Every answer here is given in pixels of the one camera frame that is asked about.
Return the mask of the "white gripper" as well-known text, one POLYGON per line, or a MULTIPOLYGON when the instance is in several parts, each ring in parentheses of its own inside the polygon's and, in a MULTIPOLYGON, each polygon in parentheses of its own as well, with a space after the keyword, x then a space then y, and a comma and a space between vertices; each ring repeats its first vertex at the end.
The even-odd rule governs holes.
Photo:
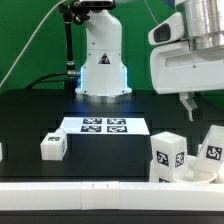
POLYGON ((150 69, 156 92, 180 93, 189 120, 200 121, 202 111, 191 92, 224 89, 224 47, 190 51, 187 41, 159 46, 151 53, 150 69))

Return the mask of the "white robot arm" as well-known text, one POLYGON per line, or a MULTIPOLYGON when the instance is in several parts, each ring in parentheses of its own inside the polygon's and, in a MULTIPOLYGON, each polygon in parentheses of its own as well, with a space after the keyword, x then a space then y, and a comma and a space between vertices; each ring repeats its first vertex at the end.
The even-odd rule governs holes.
MULTIPOLYGON (((116 0, 78 0, 87 23, 87 60, 76 92, 93 101, 127 95, 121 61, 122 26, 109 10, 116 0)), ((148 34, 151 80, 159 94, 177 93, 189 118, 198 112, 192 94, 224 89, 224 0, 175 0, 175 13, 148 34)))

